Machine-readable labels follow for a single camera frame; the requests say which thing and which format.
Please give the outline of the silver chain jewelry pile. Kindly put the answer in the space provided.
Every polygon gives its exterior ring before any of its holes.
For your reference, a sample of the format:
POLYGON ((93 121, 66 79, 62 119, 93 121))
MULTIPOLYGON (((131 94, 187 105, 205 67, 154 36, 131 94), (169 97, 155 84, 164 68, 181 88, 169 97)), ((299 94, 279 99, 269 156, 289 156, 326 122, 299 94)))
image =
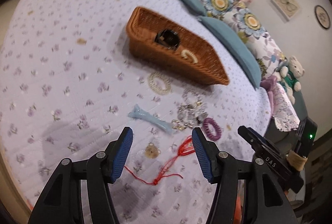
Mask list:
POLYGON ((193 129, 202 125, 206 117, 208 113, 205 111, 203 102, 181 104, 177 110, 177 119, 172 120, 172 127, 180 131, 193 129))

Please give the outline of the small gold pendant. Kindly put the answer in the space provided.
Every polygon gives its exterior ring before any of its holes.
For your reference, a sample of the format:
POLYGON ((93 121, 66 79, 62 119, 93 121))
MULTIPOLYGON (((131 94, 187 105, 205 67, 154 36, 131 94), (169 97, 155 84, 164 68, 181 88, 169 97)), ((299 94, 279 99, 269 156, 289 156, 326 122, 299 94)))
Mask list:
POLYGON ((160 150, 154 143, 150 142, 145 148, 144 155, 147 158, 155 159, 160 155, 160 150))

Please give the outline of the light blue hair clip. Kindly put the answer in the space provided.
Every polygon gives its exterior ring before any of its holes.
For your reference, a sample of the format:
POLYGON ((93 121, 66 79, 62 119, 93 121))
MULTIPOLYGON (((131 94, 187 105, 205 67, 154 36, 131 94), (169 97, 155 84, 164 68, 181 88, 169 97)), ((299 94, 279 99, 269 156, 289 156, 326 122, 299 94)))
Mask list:
POLYGON ((167 134, 173 132, 172 124, 166 121, 163 121, 157 117, 154 117, 149 112, 143 110, 138 104, 136 104, 131 112, 128 113, 128 117, 133 119, 141 119, 152 125, 158 127, 167 134))

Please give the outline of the black wrist watch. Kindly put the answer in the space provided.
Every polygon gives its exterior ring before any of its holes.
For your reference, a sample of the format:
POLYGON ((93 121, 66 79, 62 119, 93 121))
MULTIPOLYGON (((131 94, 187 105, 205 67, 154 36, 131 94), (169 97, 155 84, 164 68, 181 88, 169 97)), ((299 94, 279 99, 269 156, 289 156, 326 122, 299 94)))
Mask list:
POLYGON ((172 50, 177 50, 180 45, 178 33, 169 29, 158 32, 154 42, 172 50))

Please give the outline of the black tracker with green light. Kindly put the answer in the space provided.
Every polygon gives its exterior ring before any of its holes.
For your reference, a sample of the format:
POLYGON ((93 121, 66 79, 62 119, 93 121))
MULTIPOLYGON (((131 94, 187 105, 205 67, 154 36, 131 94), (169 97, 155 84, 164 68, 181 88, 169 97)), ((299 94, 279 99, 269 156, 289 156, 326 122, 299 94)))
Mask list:
POLYGON ((317 124, 310 119, 310 117, 306 117, 301 120, 296 131, 295 136, 297 140, 292 148, 292 151, 302 158, 307 158, 314 143, 316 133, 317 124))

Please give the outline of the pink ruffled pillow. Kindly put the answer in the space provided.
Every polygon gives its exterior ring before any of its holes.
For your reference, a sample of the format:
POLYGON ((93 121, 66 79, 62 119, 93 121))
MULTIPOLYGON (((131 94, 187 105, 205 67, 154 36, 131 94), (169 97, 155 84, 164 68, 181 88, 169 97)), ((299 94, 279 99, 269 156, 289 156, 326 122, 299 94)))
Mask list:
POLYGON ((281 132, 289 132, 298 128, 300 119, 296 114, 295 109, 286 91, 282 85, 277 82, 276 76, 270 76, 261 81, 261 87, 264 88, 268 94, 271 117, 276 128, 281 132))

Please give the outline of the white teddy bear green shirt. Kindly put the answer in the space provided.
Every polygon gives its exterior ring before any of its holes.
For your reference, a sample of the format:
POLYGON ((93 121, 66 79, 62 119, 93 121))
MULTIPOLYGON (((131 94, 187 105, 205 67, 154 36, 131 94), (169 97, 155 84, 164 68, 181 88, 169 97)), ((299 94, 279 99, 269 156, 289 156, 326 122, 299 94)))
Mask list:
POLYGON ((283 66, 280 71, 280 83, 284 88, 290 102, 295 104, 294 92, 299 92, 302 85, 299 79, 304 76, 305 69, 295 56, 288 59, 288 65, 283 66))

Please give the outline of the right teal pillow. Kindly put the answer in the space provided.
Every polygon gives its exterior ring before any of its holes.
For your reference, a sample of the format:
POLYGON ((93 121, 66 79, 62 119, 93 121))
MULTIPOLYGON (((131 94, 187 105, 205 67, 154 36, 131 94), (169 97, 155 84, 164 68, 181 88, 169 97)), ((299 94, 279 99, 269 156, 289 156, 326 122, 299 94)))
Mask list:
POLYGON ((226 23, 212 17, 199 16, 198 20, 228 50, 252 86, 258 89, 261 83, 261 70, 254 55, 237 36, 236 32, 226 23))

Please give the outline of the brown wicker basket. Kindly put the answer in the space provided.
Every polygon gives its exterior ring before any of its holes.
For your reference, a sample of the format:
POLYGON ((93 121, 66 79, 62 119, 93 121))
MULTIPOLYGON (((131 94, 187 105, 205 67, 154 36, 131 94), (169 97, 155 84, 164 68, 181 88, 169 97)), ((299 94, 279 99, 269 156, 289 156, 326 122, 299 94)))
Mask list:
POLYGON ((214 48, 167 17, 144 7, 136 7, 126 25, 126 32, 129 51, 134 57, 201 85, 229 84, 226 70, 214 48), (177 48, 157 42, 157 35, 165 30, 177 34, 177 48))

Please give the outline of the right floral pillow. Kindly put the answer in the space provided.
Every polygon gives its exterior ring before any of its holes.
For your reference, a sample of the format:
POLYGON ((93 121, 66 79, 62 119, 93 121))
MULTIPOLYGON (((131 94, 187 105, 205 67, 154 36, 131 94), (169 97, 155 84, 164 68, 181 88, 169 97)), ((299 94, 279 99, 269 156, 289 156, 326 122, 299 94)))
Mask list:
POLYGON ((263 78, 268 78, 286 60, 285 55, 257 16, 243 3, 237 3, 223 14, 222 21, 229 25, 253 54, 263 78))

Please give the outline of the lilac floral bedspread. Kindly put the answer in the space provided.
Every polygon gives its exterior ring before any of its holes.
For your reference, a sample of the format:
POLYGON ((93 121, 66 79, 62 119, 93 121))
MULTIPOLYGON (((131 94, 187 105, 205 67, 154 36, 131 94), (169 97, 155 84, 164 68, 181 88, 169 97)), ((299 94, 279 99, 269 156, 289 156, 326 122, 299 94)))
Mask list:
POLYGON ((190 130, 166 134, 128 117, 138 104, 171 122, 181 104, 203 102, 222 129, 217 145, 251 161, 241 125, 260 134, 271 118, 264 89, 256 89, 226 48, 179 0, 21 0, 1 49, 1 143, 18 189, 33 207, 63 158, 74 161, 104 150, 129 126, 134 138, 127 169, 110 187, 121 223, 204 223, 215 186, 204 179, 195 154, 178 157, 152 185, 190 130), (209 88, 134 59, 126 24, 138 6, 154 10, 206 40, 229 84, 209 88), (152 142, 160 150, 145 157, 152 142))

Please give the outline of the round wall picture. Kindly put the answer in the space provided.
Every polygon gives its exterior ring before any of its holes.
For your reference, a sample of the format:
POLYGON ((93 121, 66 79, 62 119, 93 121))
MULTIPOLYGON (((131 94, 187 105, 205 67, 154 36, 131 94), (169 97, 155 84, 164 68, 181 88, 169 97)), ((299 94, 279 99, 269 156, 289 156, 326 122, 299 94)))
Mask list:
POLYGON ((331 27, 330 17, 325 8, 321 5, 315 6, 315 16, 318 23, 323 29, 328 30, 331 27))

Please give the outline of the butterfly picture frame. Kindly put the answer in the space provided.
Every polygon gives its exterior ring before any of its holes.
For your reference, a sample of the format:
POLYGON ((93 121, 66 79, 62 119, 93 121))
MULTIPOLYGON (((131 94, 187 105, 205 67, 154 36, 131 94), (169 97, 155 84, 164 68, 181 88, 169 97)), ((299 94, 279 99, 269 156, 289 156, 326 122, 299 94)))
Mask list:
POLYGON ((293 19, 301 10, 296 0, 271 0, 271 2, 287 21, 293 19))

